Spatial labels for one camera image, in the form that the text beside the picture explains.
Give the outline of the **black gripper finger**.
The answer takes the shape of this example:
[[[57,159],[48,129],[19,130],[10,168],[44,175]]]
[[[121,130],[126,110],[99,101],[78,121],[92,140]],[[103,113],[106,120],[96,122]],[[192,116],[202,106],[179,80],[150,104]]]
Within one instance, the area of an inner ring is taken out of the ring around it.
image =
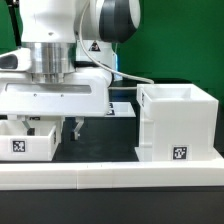
[[[75,118],[75,128],[71,132],[71,139],[74,141],[77,141],[80,137],[80,130],[84,124],[84,118],[83,117],[76,117]]]
[[[22,121],[24,127],[25,127],[27,130],[31,129],[31,126],[30,126],[30,124],[28,123],[28,120],[27,120],[26,116],[21,116],[21,121]]]

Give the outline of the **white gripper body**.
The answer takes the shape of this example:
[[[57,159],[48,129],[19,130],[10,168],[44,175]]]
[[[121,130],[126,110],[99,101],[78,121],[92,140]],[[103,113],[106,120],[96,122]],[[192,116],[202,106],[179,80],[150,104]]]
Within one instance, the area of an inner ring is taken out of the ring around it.
[[[62,83],[35,83],[25,72],[0,72],[0,114],[102,117],[109,111],[112,74],[79,68]]]

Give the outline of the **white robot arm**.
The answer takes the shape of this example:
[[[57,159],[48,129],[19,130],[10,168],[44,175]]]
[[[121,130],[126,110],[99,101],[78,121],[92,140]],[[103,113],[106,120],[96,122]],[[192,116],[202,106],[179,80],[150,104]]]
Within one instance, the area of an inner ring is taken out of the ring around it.
[[[0,55],[0,114],[102,117],[113,71],[98,60],[78,70],[75,46],[123,43],[140,23],[139,0],[20,0],[21,45]]]

